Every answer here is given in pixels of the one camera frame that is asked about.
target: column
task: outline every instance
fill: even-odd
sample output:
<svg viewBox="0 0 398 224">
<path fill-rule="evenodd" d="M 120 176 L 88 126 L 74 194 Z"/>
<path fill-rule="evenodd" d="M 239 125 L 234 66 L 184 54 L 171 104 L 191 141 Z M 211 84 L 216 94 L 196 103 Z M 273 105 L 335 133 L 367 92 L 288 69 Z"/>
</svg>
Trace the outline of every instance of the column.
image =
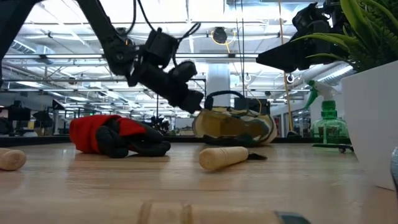
<svg viewBox="0 0 398 224">
<path fill-rule="evenodd" d="M 230 90 L 230 73 L 228 63 L 210 63 L 206 78 L 207 94 L 221 90 Z M 215 106 L 231 106 L 231 95 L 214 97 Z"/>
<path fill-rule="evenodd" d="M 53 114 L 53 122 L 54 122 L 54 135 L 60 134 L 59 132 L 59 124 L 60 124 L 60 116 L 59 116 L 59 110 L 54 110 Z"/>
</svg>

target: red cloth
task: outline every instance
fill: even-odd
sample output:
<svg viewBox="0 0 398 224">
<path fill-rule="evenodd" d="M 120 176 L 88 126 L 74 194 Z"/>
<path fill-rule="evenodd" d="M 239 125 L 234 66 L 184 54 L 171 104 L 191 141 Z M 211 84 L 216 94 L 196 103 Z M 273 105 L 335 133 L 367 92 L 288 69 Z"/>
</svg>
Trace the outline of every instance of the red cloth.
<svg viewBox="0 0 398 224">
<path fill-rule="evenodd" d="M 110 119 L 118 121 L 119 135 L 122 137 L 143 134 L 146 131 L 139 123 L 119 115 L 93 115 L 74 119 L 69 126 L 69 138 L 75 144 L 76 149 L 84 153 L 101 154 L 95 133 Z"/>
</svg>

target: desk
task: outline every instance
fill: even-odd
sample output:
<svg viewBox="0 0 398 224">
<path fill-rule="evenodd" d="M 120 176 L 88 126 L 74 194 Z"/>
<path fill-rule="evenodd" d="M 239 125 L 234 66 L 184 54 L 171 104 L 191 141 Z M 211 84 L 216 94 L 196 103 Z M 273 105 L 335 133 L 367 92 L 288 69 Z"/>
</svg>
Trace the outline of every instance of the desk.
<svg viewBox="0 0 398 224">
<path fill-rule="evenodd" d="M 0 172 L 2 224 L 128 223 L 122 211 L 141 200 L 298 212 L 314 224 L 398 223 L 395 193 L 373 187 L 354 154 L 309 144 L 254 149 L 268 161 L 215 173 L 198 164 L 203 144 L 173 143 L 167 157 L 127 159 L 80 154 L 69 143 L 15 149 L 28 161 Z"/>
</svg>

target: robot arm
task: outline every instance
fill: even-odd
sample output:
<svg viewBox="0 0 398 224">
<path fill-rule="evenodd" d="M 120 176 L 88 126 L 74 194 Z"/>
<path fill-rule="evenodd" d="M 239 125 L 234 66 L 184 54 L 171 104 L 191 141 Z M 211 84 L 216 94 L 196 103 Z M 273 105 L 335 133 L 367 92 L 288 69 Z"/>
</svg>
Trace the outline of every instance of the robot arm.
<svg viewBox="0 0 398 224">
<path fill-rule="evenodd" d="M 126 77 L 129 86 L 141 83 L 148 89 L 167 99 L 171 106 L 193 113 L 200 110 L 203 94 L 188 89 L 189 79 L 197 74 L 195 64 L 174 61 L 175 68 L 169 73 L 165 68 L 178 49 L 181 38 L 175 38 L 152 30 L 145 45 L 128 44 L 127 35 L 116 30 L 106 15 L 99 0 L 76 0 L 94 30 L 108 61 L 109 69 L 115 75 Z M 34 5 L 41 0 L 0 1 L 0 60 L 12 44 Z"/>
<path fill-rule="evenodd" d="M 289 42 L 259 54 L 256 62 L 291 73 L 296 69 L 306 70 L 311 65 L 328 64 L 335 61 L 331 57 L 307 58 L 310 55 L 333 53 L 345 57 L 346 52 L 324 40 L 292 41 L 316 32 L 343 33 L 343 26 L 347 21 L 341 12 L 340 0 L 326 0 L 323 7 L 317 7 L 317 4 L 317 2 L 309 4 L 292 19 L 297 32 Z M 333 27 L 329 25 L 329 19 L 332 19 Z"/>
</svg>

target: white planter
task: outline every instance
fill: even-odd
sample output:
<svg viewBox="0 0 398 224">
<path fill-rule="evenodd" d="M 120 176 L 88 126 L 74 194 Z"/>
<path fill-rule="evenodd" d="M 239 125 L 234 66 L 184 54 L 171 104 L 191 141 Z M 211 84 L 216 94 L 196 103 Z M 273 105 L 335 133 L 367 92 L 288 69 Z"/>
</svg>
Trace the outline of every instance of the white planter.
<svg viewBox="0 0 398 224">
<path fill-rule="evenodd" d="M 390 164 L 398 146 L 398 62 L 346 77 L 341 85 L 359 164 L 376 186 L 394 190 Z"/>
</svg>

